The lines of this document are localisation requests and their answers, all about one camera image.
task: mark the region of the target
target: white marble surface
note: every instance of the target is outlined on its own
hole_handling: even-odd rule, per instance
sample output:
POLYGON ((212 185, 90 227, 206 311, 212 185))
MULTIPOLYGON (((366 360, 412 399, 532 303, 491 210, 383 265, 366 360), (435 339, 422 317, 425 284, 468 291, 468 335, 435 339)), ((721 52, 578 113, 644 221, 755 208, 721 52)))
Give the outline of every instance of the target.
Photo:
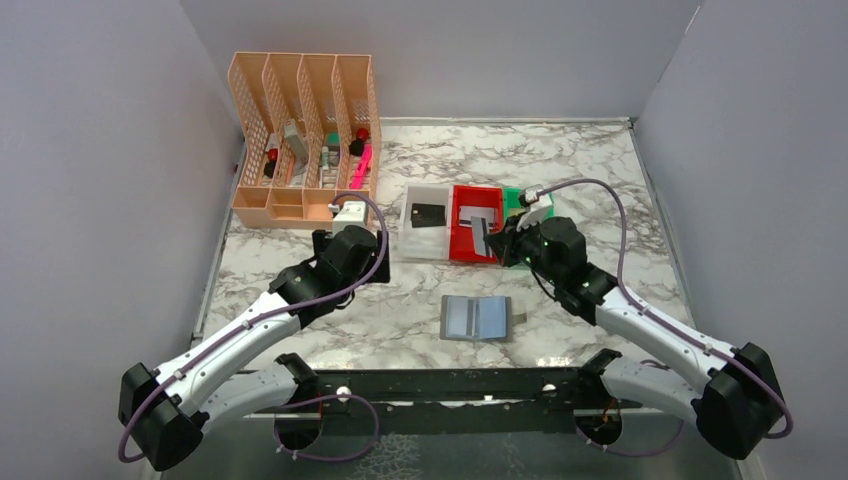
MULTIPOLYGON (((386 126, 383 141, 377 200, 393 241, 406 182, 523 187, 598 178, 610 183, 627 207, 627 284, 689 322, 624 126, 386 126)), ((586 235, 590 261, 614 272, 619 220, 606 191, 595 186, 559 191, 555 209, 572 217, 586 235)), ((249 367, 262 367, 286 352, 298 353, 316 369, 581 365, 603 347, 647 357, 629 342, 570 316, 544 296, 527 271, 401 262, 393 247, 391 284, 362 288, 346 310, 316 320, 249 367), (508 343, 441 340, 438 319, 445 294, 508 295, 523 303, 528 321, 515 328, 508 343)), ((205 336, 242 313, 282 268, 309 256, 309 231, 247 229, 234 217, 205 336)))

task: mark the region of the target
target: gray wall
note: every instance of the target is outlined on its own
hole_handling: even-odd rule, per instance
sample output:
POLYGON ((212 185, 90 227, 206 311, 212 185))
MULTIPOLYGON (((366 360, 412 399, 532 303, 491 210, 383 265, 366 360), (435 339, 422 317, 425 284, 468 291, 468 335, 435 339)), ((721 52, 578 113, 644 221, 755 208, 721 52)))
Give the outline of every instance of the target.
POLYGON ((844 478, 848 3, 708 0, 637 123, 695 321, 776 364, 769 479, 844 478))
POLYGON ((370 53, 389 117, 636 116, 700 0, 180 0, 237 50, 370 53))
POLYGON ((120 376, 187 345, 238 129, 176 0, 2 2, 0 58, 0 478, 137 478, 120 376))

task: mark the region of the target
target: pink marker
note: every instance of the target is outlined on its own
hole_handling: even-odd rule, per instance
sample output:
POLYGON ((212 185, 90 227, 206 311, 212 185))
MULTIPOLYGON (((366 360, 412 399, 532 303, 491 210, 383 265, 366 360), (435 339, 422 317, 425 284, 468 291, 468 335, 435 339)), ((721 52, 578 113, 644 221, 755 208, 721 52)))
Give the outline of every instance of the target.
POLYGON ((365 174, 371 167, 371 144, 365 145, 365 150, 362 152, 362 158, 359 160, 359 166, 356 167, 356 173, 353 174, 353 181, 350 182, 351 188, 362 188, 365 183, 365 174))

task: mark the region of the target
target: marble tabletop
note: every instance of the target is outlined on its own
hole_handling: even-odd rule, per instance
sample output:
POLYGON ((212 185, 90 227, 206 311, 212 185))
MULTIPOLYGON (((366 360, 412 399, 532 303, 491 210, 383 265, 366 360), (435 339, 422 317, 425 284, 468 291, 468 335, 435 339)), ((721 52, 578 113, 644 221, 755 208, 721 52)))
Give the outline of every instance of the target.
MULTIPOLYGON (((630 342, 566 313, 527 270, 401 261, 396 253, 403 187, 448 183, 524 187, 576 177, 608 182, 628 215, 625 279, 648 302, 691 324, 671 269, 628 129, 624 125, 384 126, 377 202, 392 246, 392 281, 357 290, 347 309, 322 317, 265 351, 248 368, 295 352, 315 369, 581 365, 601 348, 635 359, 630 342), (507 295, 527 312, 510 342, 439 338, 442 295, 507 295)), ((589 259, 614 272, 620 223, 609 194, 575 186, 554 194, 557 215, 586 236, 589 259)), ((233 217, 209 313, 208 337, 241 314, 284 267, 311 256, 310 232, 245 228, 233 217)))

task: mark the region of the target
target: green object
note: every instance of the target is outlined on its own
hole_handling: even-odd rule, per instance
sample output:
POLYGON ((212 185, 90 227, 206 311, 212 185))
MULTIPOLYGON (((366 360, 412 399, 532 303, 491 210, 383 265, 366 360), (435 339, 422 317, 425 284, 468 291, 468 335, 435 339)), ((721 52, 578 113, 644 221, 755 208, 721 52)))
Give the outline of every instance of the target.
MULTIPOLYGON (((524 212, 524 207, 521 206, 521 203, 518 201, 518 196, 521 195, 520 188, 504 188, 504 222, 506 219, 511 217, 512 215, 518 215, 519 213, 524 212)), ((554 201, 554 197, 551 194, 548 194, 548 197, 551 198, 551 203, 554 201)), ((545 218, 551 218, 554 216, 554 209, 551 207, 551 211, 548 212, 548 215, 545 218)))

